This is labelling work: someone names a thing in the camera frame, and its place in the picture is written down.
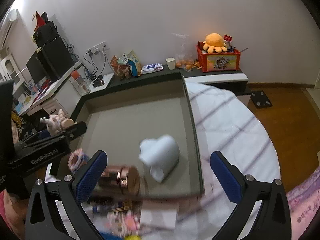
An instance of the food package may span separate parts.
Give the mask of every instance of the food package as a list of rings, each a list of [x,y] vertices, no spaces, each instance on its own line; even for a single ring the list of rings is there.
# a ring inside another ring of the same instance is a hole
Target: food package
[[[160,70],[163,70],[162,64],[157,63],[157,64],[145,65],[141,69],[141,74],[153,73]]]
[[[116,56],[113,56],[111,59],[110,65],[112,67],[113,72],[115,73],[116,76],[118,76],[120,79],[124,78],[124,73],[122,69],[120,68],[120,65],[118,64],[118,59]]]
[[[134,76],[134,77],[140,76],[141,75],[141,63],[139,62],[134,51],[131,50],[127,56],[128,56],[128,65],[130,66],[132,76]]]
[[[132,76],[130,67],[128,65],[119,65],[119,68],[122,70],[126,78],[130,78]]]
[[[226,44],[226,45],[225,45],[226,48],[229,48],[229,47],[230,47],[231,41],[232,41],[232,37],[231,37],[231,36],[224,35],[224,37],[223,37],[223,43]]]
[[[193,53],[192,50],[188,48],[188,44],[190,43],[189,35],[176,33],[172,33],[172,35],[176,37],[175,66],[190,72],[193,64]]]
[[[117,61],[120,65],[127,65],[128,57],[125,53],[122,53],[121,57]]]

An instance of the white cabinet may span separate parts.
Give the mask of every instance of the white cabinet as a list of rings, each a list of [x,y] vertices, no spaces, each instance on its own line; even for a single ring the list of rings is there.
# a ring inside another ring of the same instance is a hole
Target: white cabinet
[[[21,86],[24,82],[24,78],[21,75],[21,73],[17,75],[17,73],[19,72],[20,70],[18,69],[11,54],[9,54],[0,62],[0,75],[1,75],[0,81],[13,79],[14,80],[13,92],[15,92],[16,89],[19,86]]]
[[[71,84],[70,80],[67,79],[55,93],[55,95],[44,101],[44,103],[41,104],[41,107],[49,115],[58,114],[59,109],[62,109],[66,116],[70,117],[80,98],[81,95],[79,95],[78,91]]]

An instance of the black speaker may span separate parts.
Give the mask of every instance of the black speaker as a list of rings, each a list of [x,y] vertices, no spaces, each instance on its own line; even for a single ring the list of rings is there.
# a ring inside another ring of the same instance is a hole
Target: black speaker
[[[57,37],[59,37],[59,34],[53,22],[48,22],[47,24],[40,26],[33,34],[33,38],[35,39],[38,48],[41,48]]]
[[[37,57],[52,82],[61,78],[74,64],[61,37],[44,45]]]

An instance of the desk drawer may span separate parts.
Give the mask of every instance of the desk drawer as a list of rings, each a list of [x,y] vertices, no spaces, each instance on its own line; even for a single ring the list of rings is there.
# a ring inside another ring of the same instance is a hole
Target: desk drawer
[[[66,114],[66,117],[70,117],[70,114],[60,105],[60,103],[56,99],[51,99],[44,104],[41,105],[41,107],[50,115],[50,114],[58,114],[59,109],[62,109],[63,112]]]

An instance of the copper jar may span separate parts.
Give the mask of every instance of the copper jar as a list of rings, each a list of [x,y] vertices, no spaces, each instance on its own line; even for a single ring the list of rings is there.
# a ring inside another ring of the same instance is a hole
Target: copper jar
[[[99,179],[99,185],[111,192],[137,195],[140,177],[134,166],[106,166]]]

